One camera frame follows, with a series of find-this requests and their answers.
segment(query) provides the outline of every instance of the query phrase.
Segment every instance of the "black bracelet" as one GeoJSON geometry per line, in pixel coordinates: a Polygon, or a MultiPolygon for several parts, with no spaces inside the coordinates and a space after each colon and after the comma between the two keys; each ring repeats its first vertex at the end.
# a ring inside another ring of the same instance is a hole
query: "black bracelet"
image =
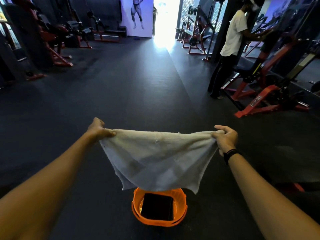
{"type": "Polygon", "coordinates": [[[242,155],[237,149],[231,149],[230,151],[226,152],[223,154],[224,162],[226,165],[229,165],[229,159],[232,157],[234,154],[240,154],[242,155]]]}

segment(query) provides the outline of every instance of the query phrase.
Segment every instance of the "left hand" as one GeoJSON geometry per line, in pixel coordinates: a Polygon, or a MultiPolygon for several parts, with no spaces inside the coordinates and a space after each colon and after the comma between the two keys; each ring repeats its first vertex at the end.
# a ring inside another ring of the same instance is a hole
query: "left hand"
{"type": "Polygon", "coordinates": [[[88,133],[95,140],[101,140],[105,137],[113,137],[116,135],[115,132],[112,132],[110,129],[103,128],[104,122],[98,118],[94,118],[91,125],[89,125],[88,133]]]}

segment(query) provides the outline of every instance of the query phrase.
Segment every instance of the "gym floor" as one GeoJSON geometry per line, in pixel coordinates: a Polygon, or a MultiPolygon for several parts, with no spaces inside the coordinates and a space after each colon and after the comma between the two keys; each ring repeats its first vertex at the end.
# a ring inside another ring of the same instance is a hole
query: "gym floor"
{"type": "MultiPolygon", "coordinates": [[[[0,91],[0,186],[18,184],[63,153],[94,117],[111,129],[193,133],[228,125],[238,148],[271,183],[319,182],[319,117],[296,111],[236,118],[227,98],[207,86],[214,67],[176,42],[124,39],[66,49],[73,68],[0,91]]],[[[132,214],[132,190],[121,190],[100,145],[95,145],[51,235],[59,239],[263,239],[240,190],[219,155],[197,195],[184,190],[188,212],[171,228],[146,226],[132,214]]],[[[287,196],[320,223],[319,193],[287,196]]]]}

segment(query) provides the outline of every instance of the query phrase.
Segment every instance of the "white t-shirt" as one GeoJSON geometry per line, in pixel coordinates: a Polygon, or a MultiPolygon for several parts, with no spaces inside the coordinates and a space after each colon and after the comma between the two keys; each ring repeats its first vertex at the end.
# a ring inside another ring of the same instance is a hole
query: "white t-shirt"
{"type": "Polygon", "coordinates": [[[242,41],[242,34],[240,32],[247,28],[247,18],[245,13],[242,10],[238,10],[230,22],[230,26],[226,34],[226,42],[220,52],[222,56],[238,54],[242,41]]]}

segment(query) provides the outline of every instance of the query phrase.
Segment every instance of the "orange bucket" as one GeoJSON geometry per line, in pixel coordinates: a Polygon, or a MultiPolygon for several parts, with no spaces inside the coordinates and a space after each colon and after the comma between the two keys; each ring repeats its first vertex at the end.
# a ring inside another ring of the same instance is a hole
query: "orange bucket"
{"type": "Polygon", "coordinates": [[[183,193],[182,189],[180,188],[163,191],[163,192],[150,192],[150,191],[142,190],[140,188],[136,188],[134,191],[134,197],[131,204],[131,208],[135,217],[143,224],[160,226],[160,227],[172,227],[182,222],[182,220],[186,216],[188,206],[186,202],[186,195],[183,193]],[[173,220],[172,221],[151,220],[151,219],[144,218],[141,215],[143,199],[146,193],[170,196],[173,198],[173,220]]]}

